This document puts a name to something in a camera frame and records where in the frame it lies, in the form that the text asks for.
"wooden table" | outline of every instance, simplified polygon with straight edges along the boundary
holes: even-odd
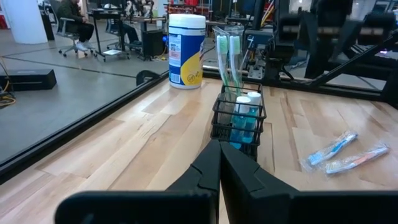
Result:
[[[211,107],[221,88],[197,90],[164,81],[0,186],[1,223],[51,223],[56,206],[82,190],[162,190],[209,141]],[[260,165],[299,190],[387,190],[398,186],[398,112],[385,103],[264,88],[268,118]],[[370,149],[380,139],[392,151],[336,177],[305,172],[299,160],[342,132],[359,133],[337,158]],[[221,196],[220,223],[227,223]]]

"light wood surface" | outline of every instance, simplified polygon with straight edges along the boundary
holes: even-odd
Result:
[[[82,190],[163,190],[210,140],[221,82],[178,90],[164,81],[0,186],[1,223],[52,223],[56,206]],[[264,87],[268,118],[258,163],[299,190],[393,190],[398,112],[385,103]],[[300,159],[342,132],[359,133],[343,158],[380,140],[392,151],[347,173],[308,173]],[[228,223],[221,195],[220,223]]]

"person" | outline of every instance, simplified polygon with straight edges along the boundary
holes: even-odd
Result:
[[[106,4],[104,6],[104,9],[116,9],[117,7],[111,4]],[[109,23],[111,24],[110,29],[111,30],[119,30],[119,24],[115,23],[112,19],[109,20]],[[137,31],[135,28],[123,23],[123,32],[125,34],[127,34],[128,38],[129,38],[129,43],[130,44],[134,44],[134,43],[138,43],[139,39],[138,39],[138,35],[137,35]]]
[[[79,41],[76,47],[79,50],[86,51],[93,49],[90,39],[93,36],[94,26],[87,23],[87,18],[80,14],[79,2],[80,0],[62,0],[57,16],[60,23],[59,27],[63,27],[63,21],[59,18],[64,17],[75,20],[74,22],[67,23],[66,31],[79,34]]]

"sneaker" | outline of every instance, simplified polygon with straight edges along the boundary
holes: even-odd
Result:
[[[77,48],[78,50],[81,50],[81,51],[86,51],[86,50],[88,50],[87,47],[85,46],[85,44],[82,43],[82,42],[80,42],[80,41],[77,42],[76,48]]]
[[[91,44],[90,41],[88,41],[88,40],[86,40],[86,42],[84,42],[83,44],[84,44],[84,46],[85,46],[87,49],[94,49],[94,47],[92,46],[92,44]]]

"gray floor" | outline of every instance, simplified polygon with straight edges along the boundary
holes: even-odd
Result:
[[[99,25],[101,47],[117,41]],[[17,103],[0,110],[0,163],[52,133],[68,126],[110,101],[135,89],[141,70],[162,73],[167,62],[143,62],[132,52],[125,58],[84,57],[58,48],[71,41],[62,37],[47,44],[16,44],[10,30],[0,30],[0,55],[7,69],[54,69],[57,85],[52,90],[15,92]],[[91,39],[96,44],[95,36]]]

